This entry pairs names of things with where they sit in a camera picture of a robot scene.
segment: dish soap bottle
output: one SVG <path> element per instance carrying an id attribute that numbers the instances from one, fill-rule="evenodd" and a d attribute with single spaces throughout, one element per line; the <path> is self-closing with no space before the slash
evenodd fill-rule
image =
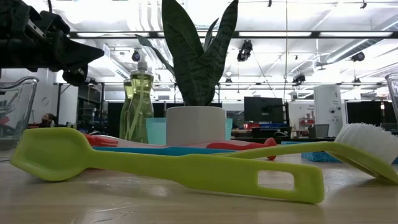
<path id="1" fill-rule="evenodd" d="M 145 55 L 138 61 L 138 68 L 130 73 L 132 99 L 128 109 L 126 140 L 148 143 L 146 119 L 154 117 L 154 108 L 150 101 L 150 90 L 154 76 L 148 71 Z"/>
<path id="2" fill-rule="evenodd" d="M 129 107 L 130 102 L 132 100 L 132 86 L 131 86 L 131 79 L 126 79 L 123 81 L 123 88 L 124 88 L 124 104 L 122 107 L 122 111 L 120 113 L 120 126 L 119 126 L 119 138 L 126 139 L 127 133 L 127 117 L 129 116 Z"/>

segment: white machine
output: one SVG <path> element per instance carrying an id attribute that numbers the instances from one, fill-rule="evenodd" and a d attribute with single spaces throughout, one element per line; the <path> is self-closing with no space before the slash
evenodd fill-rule
<path id="1" fill-rule="evenodd" d="M 323 85 L 313 90 L 315 102 L 315 124 L 329 124 L 329 137 L 335 137 L 343 127 L 340 86 Z"/>

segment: person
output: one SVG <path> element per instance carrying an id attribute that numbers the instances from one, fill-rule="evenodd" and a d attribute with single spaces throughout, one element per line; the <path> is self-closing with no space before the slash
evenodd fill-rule
<path id="1" fill-rule="evenodd" d="M 57 117 L 54 116 L 54 114 L 52 113 L 46 113 L 45 115 L 43 115 L 42 122 L 39 124 L 39 127 L 50 128 L 52 122 L 54 122 L 54 124 L 57 124 Z"/>

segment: lime green dish brush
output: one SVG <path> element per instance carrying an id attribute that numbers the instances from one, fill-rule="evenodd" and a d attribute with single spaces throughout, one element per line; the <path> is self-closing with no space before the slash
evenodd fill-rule
<path id="1" fill-rule="evenodd" d="M 391 163 L 398 156 L 398 137 L 370 124 L 347 124 L 342 128 L 334 142 L 249 149 L 222 154 L 221 156 L 254 159 L 318 151 L 326 151 L 342 162 L 350 164 L 377 179 L 398 184 L 398 175 L 391 167 Z"/>
<path id="2" fill-rule="evenodd" d="M 307 203 L 319 203 L 324 197 L 322 171 L 315 166 L 201 154 L 161 156 L 96 151 L 82 133 L 71 128 L 26 130 L 10 162 L 49 181 L 67 180 L 93 167 L 174 180 L 198 190 Z M 292 174 L 294 189 L 259 186 L 258 173 L 262 170 Z"/>

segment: cable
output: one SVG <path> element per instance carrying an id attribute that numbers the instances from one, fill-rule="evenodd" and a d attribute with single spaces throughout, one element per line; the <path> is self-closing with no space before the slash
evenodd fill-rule
<path id="1" fill-rule="evenodd" d="M 284 83 L 284 103 L 285 103 L 285 91 L 286 91 L 286 81 L 287 81 L 287 0 L 286 0 L 286 49 L 285 49 L 285 83 Z"/>
<path id="2" fill-rule="evenodd" d="M 51 4 L 51 0 L 47 0 L 47 3 L 49 4 L 49 12 L 52 13 L 52 4 Z"/>
<path id="3" fill-rule="evenodd" d="M 271 85 L 269 84 L 266 75 L 265 75 L 264 72 L 262 71 L 261 66 L 260 66 L 260 63 L 259 63 L 259 61 L 257 60 L 257 56 L 256 56 L 256 54 L 255 54 L 254 52 L 253 52 L 253 56 L 254 56 L 254 58 L 256 59 L 257 64 L 259 65 L 259 68 L 260 68 L 260 71 L 261 71 L 261 73 L 262 73 L 262 76 L 266 79 L 266 82 L 267 82 L 267 84 L 268 84 L 268 86 L 269 86 L 269 89 L 271 90 L 272 94 L 274 94 L 274 97 L 276 98 L 276 95 L 275 95 L 274 91 L 272 90 Z"/>

